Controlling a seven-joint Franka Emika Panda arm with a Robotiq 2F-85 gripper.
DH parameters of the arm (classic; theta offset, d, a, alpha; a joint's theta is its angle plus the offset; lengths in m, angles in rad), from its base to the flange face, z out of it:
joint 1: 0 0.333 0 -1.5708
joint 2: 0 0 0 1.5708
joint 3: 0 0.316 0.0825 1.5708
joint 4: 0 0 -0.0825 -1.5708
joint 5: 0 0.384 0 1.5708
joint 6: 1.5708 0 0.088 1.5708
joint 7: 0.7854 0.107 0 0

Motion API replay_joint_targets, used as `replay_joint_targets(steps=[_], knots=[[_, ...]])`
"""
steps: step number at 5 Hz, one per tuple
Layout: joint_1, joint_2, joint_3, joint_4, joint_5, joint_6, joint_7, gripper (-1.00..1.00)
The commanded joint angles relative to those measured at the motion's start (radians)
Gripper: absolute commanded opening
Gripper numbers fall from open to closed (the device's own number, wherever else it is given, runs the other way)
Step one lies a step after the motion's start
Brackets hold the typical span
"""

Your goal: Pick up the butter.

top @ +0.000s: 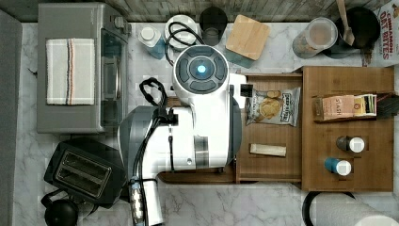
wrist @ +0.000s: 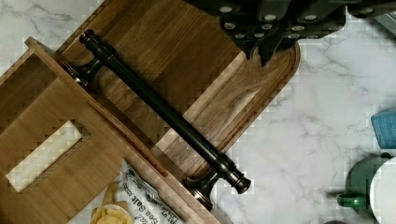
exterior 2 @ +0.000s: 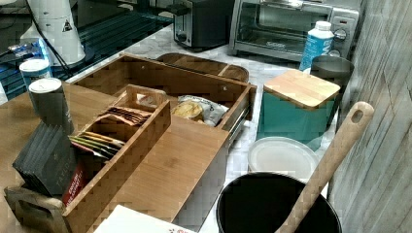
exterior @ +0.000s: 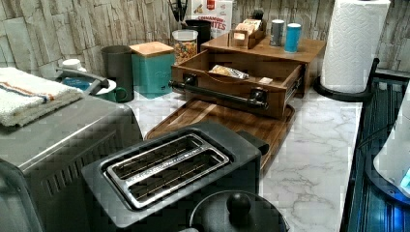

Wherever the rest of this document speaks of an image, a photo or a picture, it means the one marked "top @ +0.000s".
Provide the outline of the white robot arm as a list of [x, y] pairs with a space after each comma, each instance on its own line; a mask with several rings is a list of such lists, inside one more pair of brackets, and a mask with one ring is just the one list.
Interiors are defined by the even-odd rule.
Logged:
[[177, 57], [172, 87], [181, 104], [165, 100], [131, 111], [118, 135], [134, 226], [164, 223], [157, 176], [163, 171], [227, 166], [242, 140], [240, 83], [216, 48], [194, 45]]

